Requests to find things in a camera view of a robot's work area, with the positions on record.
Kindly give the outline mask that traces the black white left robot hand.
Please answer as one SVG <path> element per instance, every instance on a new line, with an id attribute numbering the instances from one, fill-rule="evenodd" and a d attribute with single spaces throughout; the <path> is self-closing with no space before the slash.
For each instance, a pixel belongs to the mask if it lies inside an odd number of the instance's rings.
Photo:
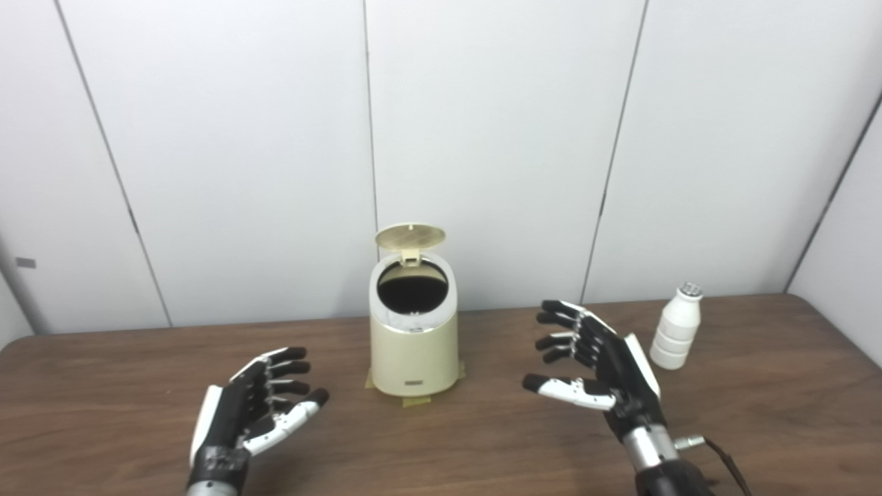
<path id="1" fill-rule="evenodd" d="M 292 379 L 311 365 L 303 347 L 252 358 L 223 385 L 208 386 L 190 442 L 187 495 L 240 495 L 253 458 L 318 414 L 330 398 Z"/>

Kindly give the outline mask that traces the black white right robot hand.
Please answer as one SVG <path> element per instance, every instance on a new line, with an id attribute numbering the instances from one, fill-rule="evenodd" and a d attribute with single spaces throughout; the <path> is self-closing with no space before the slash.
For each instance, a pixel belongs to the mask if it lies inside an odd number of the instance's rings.
<path id="1" fill-rule="evenodd" d="M 522 380 L 524 389 L 604 412 L 618 442 L 636 429 L 667 426 L 658 380 L 636 335 L 621 336 L 592 311 L 571 302 L 545 300 L 541 308 L 538 323 L 563 327 L 535 343 L 544 353 L 543 362 L 573 359 L 592 371 L 593 379 L 530 373 Z"/>

